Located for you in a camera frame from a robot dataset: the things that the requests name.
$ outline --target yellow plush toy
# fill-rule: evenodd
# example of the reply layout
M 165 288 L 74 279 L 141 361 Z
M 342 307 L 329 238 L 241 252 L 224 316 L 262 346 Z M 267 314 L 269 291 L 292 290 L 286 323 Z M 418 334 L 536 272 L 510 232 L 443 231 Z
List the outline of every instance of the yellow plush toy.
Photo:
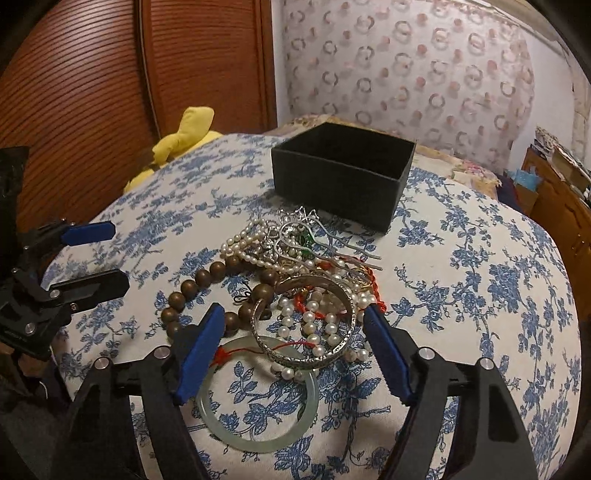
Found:
M 156 169 L 164 167 L 170 159 L 180 157 L 221 137 L 221 133 L 209 129 L 212 126 L 213 115 L 213 108 L 208 106 L 187 108 L 181 118 L 178 131 L 175 134 L 167 135 L 154 145 L 152 152 Z M 127 193 L 134 189 L 152 174 L 154 174 L 153 169 L 144 170 L 126 185 L 124 192 Z

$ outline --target patterned curtain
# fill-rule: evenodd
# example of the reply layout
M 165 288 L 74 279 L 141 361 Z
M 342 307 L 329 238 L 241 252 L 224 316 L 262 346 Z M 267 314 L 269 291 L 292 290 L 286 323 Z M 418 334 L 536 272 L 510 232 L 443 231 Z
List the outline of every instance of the patterned curtain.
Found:
M 502 172 L 534 99 L 521 29 L 446 0 L 285 0 L 293 115 L 330 113 Z

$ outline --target white tablecloth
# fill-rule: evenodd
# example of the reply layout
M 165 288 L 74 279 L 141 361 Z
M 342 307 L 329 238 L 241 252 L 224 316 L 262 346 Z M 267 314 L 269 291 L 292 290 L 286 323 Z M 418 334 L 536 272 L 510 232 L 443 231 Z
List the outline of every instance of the white tablecloth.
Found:
M 131 283 L 125 298 L 74 315 L 58 336 L 54 353 L 72 395 L 98 356 L 131 361 L 166 344 L 159 315 L 167 296 L 215 260 L 220 244 L 249 219 L 282 206 L 272 189 L 270 154 L 280 141 L 227 135 L 185 155 L 99 216 L 115 223 L 112 241 L 66 248 L 56 258 L 46 286 L 113 267 L 126 271 Z M 313 174 L 295 171 L 294 181 L 306 188 Z M 546 232 L 494 200 L 417 168 L 387 235 L 330 216 L 326 225 L 383 258 L 376 277 L 392 325 L 448 360 L 494 359 L 529 432 L 540 478 L 549 478 L 569 449 L 576 421 L 580 342 L 566 272 Z M 232 296 L 244 288 L 231 277 L 203 290 L 183 312 L 183 323 L 198 323 L 213 301 L 235 309 Z M 262 328 L 271 335 L 277 326 L 272 319 Z M 299 328 L 293 338 L 300 338 Z M 354 346 L 362 342 L 358 333 Z M 231 431 L 263 439 L 294 423 L 301 387 L 268 367 L 264 358 L 243 358 L 215 376 L 213 408 Z M 321 372 L 319 383 L 313 426 L 292 446 L 264 455 L 227 448 L 210 436 L 194 403 L 183 407 L 211 477 L 377 478 L 407 409 L 389 394 L 373 357 L 364 364 L 338 361 Z M 132 401 L 146 472 L 156 479 L 141 402 Z M 450 399 L 428 478 L 443 473 L 456 410 Z

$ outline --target black box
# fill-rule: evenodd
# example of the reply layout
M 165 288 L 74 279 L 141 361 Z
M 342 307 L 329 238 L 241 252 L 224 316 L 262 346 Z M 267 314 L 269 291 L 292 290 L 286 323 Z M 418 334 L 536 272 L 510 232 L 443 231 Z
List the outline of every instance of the black box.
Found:
M 323 123 L 271 149 L 278 195 L 386 233 L 416 144 Z

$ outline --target metal screw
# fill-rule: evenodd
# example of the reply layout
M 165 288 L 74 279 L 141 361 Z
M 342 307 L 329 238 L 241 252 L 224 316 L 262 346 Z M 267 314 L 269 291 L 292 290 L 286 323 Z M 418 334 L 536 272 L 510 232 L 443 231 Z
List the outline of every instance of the metal screw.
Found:
M 484 370 L 492 370 L 495 367 L 495 363 L 490 358 L 481 358 L 480 366 Z
M 109 359 L 107 357 L 100 357 L 95 360 L 95 368 L 97 370 L 104 370 L 109 366 Z
M 25 325 L 25 335 L 32 335 L 37 330 L 37 325 L 34 323 L 27 323 Z
M 167 346 L 159 346 L 156 350 L 154 350 L 154 356 L 160 360 L 166 358 L 170 355 L 170 348 Z
M 435 358 L 435 352 L 429 347 L 424 346 L 419 349 L 418 355 L 425 360 L 433 360 Z

